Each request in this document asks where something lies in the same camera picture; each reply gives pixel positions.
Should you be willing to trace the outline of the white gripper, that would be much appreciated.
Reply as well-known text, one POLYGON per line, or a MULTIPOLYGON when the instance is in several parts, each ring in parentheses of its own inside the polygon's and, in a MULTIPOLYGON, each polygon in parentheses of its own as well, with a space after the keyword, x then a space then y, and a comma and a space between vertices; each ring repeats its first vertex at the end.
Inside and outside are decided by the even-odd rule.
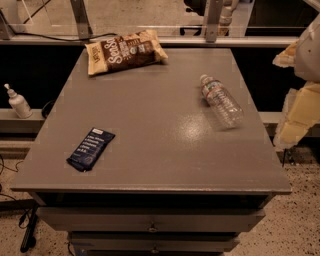
POLYGON ((275 56, 273 65, 294 67, 295 75, 308 81, 299 89, 290 88, 285 97, 273 144, 290 149, 320 121, 320 14, 301 34, 275 56))

